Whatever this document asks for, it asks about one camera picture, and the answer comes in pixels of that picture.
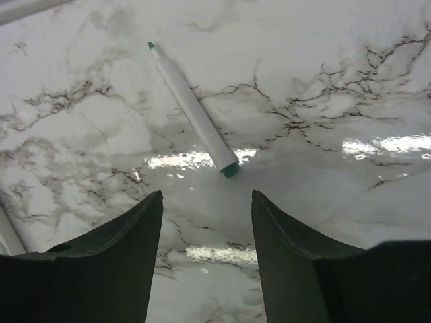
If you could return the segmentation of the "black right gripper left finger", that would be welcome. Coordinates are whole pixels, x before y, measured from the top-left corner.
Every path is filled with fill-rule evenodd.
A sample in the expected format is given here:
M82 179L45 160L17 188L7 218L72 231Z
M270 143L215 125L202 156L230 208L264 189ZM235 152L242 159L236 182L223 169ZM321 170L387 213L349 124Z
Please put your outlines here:
M145 322L162 216L155 191L46 252L2 256L1 321Z

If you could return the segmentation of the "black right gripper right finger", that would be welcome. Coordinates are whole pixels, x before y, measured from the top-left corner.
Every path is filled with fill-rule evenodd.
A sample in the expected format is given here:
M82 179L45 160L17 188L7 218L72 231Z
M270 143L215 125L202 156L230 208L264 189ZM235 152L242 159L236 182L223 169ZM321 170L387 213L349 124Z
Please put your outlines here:
M429 322L430 242L369 249L337 241L252 193L251 218L269 322Z

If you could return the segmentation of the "white pen with dark tip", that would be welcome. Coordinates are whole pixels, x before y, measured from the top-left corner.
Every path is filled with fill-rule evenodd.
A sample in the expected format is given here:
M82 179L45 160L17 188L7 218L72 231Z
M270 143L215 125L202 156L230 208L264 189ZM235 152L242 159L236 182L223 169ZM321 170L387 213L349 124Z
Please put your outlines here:
M155 44L148 48L164 83L170 90L180 109L186 116L218 171L231 178L239 172L239 163L234 152L224 143L218 130L200 105L176 63L162 54Z

